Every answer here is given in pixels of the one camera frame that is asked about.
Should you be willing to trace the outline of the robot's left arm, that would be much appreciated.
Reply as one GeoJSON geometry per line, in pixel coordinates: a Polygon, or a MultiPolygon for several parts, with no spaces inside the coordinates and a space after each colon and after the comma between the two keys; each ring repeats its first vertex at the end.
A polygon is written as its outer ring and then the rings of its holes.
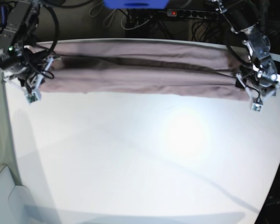
{"type": "Polygon", "coordinates": [[[238,81],[249,91],[258,93],[258,101],[276,94],[280,89],[280,63],[274,61],[270,54],[270,41],[258,28],[260,16],[250,0],[215,0],[216,11],[229,23],[225,37],[237,34],[243,37],[242,44],[249,54],[245,61],[226,40],[229,52],[240,62],[236,73],[238,81]]]}

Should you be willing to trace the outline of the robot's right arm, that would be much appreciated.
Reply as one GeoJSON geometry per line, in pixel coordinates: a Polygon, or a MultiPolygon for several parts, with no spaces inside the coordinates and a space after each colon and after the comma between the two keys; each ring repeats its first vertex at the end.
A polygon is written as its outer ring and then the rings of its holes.
{"type": "Polygon", "coordinates": [[[53,8],[41,0],[18,1],[7,16],[0,32],[0,71],[10,72],[17,78],[28,93],[35,88],[35,79],[53,79],[54,75],[45,68],[45,61],[53,55],[59,37],[59,21],[53,8]],[[39,23],[40,8],[44,7],[54,22],[54,39],[50,48],[37,53],[29,47],[36,45],[33,32],[39,23]]]}

